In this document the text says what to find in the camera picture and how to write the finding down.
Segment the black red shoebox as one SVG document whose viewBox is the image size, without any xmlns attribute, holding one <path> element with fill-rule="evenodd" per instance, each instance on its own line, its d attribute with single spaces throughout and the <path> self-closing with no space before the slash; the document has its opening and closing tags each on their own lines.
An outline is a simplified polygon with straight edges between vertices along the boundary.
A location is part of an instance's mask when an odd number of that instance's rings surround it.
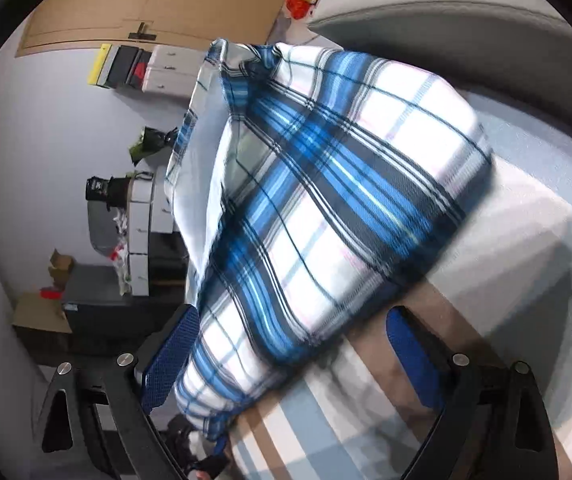
<svg viewBox="0 0 572 480">
<path fill-rule="evenodd" d="M 111 89 L 129 87 L 140 90 L 150 58 L 150 51 L 132 46 L 118 46 L 109 64 L 103 87 Z"/>
</svg>

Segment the yellow lid shoebox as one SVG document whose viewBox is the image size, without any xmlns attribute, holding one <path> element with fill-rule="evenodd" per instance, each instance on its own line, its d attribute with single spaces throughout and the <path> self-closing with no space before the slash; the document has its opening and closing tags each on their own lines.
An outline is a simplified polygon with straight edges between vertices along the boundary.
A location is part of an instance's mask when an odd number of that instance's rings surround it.
<svg viewBox="0 0 572 480">
<path fill-rule="evenodd" d="M 106 62 L 108 54 L 111 50 L 112 44 L 102 44 L 95 57 L 94 64 L 92 64 L 92 70 L 90 71 L 87 83 L 91 86 L 97 84 L 101 71 L 103 69 L 104 62 Z"/>
</svg>

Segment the white drawer desk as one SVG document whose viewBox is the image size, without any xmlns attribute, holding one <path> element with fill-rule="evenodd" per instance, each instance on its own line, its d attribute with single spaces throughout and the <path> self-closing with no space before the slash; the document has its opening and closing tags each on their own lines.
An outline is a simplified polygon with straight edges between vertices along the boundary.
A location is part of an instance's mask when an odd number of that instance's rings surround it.
<svg viewBox="0 0 572 480">
<path fill-rule="evenodd" d="M 136 174 L 128 189 L 127 263 L 130 293 L 149 296 L 185 285 L 188 255 L 164 192 L 165 168 Z"/>
</svg>

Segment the orange plastic bag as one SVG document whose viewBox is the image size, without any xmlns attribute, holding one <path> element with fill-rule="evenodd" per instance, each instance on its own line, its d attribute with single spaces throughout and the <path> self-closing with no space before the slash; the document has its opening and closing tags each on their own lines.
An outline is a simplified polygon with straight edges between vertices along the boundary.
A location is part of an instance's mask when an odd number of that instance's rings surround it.
<svg viewBox="0 0 572 480">
<path fill-rule="evenodd" d="M 302 20 L 309 14 L 311 8 L 307 0 L 285 0 L 285 5 L 293 20 Z"/>
</svg>

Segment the checkered brown blue bedsheet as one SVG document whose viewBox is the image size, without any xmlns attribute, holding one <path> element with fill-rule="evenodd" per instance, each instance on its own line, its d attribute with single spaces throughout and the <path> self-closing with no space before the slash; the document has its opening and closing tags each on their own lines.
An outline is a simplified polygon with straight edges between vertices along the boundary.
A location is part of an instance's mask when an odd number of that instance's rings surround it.
<svg viewBox="0 0 572 480">
<path fill-rule="evenodd" d="M 345 336 L 231 430 L 237 479 L 399 479 L 466 372 L 480 396 L 453 476 L 506 415 L 493 379 L 539 387 L 557 474 L 572 479 L 572 126 L 470 97 L 496 155 L 490 192 L 426 280 L 397 302 L 446 345 L 435 358 L 397 308 Z"/>
</svg>

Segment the black refrigerator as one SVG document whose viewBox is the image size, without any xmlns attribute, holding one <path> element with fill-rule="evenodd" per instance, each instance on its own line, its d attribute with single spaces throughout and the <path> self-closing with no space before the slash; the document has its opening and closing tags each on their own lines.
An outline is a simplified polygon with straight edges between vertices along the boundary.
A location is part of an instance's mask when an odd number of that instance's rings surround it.
<svg viewBox="0 0 572 480">
<path fill-rule="evenodd" d="M 184 302 L 184 287 L 152 285 L 149 296 L 121 295 L 111 266 L 79 264 L 62 292 L 72 333 L 135 338 L 159 330 Z"/>
</svg>

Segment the grey storage box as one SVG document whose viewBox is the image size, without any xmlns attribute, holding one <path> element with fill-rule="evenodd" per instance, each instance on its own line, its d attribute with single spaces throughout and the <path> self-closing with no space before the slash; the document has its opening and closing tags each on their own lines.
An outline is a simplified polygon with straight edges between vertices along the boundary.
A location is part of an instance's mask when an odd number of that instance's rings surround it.
<svg viewBox="0 0 572 480">
<path fill-rule="evenodd" d="M 572 130 L 572 26 L 546 0 L 319 0 L 310 28 Z"/>
</svg>

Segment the white upright suitcase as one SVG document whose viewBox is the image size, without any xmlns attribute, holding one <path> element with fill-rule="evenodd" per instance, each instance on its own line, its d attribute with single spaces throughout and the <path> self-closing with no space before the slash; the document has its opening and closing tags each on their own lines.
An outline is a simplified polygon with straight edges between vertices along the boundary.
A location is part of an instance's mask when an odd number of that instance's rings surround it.
<svg viewBox="0 0 572 480">
<path fill-rule="evenodd" d="M 189 98 L 204 60 L 203 51 L 159 44 L 152 50 L 141 91 Z"/>
</svg>

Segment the grey mirror headboard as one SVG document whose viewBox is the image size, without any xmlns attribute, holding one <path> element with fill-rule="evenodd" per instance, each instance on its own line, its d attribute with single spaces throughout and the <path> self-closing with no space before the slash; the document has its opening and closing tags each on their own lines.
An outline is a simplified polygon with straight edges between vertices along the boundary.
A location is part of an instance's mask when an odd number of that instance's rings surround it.
<svg viewBox="0 0 572 480">
<path fill-rule="evenodd" d="M 113 261 L 118 251 L 127 245 L 126 211 L 101 202 L 88 202 L 87 218 L 92 248 Z"/>
</svg>

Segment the wooden door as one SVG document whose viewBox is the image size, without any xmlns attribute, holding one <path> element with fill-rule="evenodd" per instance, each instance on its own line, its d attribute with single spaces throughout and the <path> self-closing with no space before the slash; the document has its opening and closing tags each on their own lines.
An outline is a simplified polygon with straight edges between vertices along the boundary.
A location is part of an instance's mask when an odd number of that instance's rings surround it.
<svg viewBox="0 0 572 480">
<path fill-rule="evenodd" d="M 264 44 L 284 0 L 44 0 L 16 53 L 168 44 L 205 50 L 217 38 Z"/>
</svg>

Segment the blue white plaid shirt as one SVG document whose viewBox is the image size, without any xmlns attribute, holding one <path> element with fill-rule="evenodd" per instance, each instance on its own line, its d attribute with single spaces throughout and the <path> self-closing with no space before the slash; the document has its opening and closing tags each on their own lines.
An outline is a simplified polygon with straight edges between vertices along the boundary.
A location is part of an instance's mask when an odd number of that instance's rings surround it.
<svg viewBox="0 0 572 480">
<path fill-rule="evenodd" d="M 208 439 L 434 266 L 490 180 L 474 109 L 363 52 L 212 42 L 164 192 L 199 332 L 174 393 Z"/>
</svg>

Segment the dark flower bouquet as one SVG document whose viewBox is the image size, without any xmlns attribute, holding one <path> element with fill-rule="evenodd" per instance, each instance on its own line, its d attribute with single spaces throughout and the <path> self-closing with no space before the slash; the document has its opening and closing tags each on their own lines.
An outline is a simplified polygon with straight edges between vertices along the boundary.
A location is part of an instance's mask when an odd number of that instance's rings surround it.
<svg viewBox="0 0 572 480">
<path fill-rule="evenodd" d="M 157 154 L 164 148 L 171 148 L 176 141 L 177 133 L 179 133 L 177 128 L 169 131 L 151 127 L 142 129 L 138 140 L 128 149 L 132 164 L 137 166 L 143 159 Z"/>
</svg>

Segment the open cardboard box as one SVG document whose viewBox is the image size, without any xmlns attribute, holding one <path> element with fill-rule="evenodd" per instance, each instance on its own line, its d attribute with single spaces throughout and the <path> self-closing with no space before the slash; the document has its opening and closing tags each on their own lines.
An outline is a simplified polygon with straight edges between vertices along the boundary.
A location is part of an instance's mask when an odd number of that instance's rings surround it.
<svg viewBox="0 0 572 480">
<path fill-rule="evenodd" d="M 49 260 L 48 273 L 52 279 L 54 287 L 64 289 L 68 283 L 70 274 L 74 266 L 74 258 L 70 255 L 62 254 L 55 249 Z"/>
</svg>

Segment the black gift bag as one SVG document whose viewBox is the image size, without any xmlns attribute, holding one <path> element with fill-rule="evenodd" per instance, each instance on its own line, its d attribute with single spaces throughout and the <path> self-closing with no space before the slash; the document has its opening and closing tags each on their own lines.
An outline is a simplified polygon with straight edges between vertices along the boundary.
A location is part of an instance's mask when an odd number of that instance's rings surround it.
<svg viewBox="0 0 572 480">
<path fill-rule="evenodd" d="M 129 178 L 91 177 L 86 180 L 85 200 L 104 203 L 108 208 L 127 207 Z"/>
</svg>

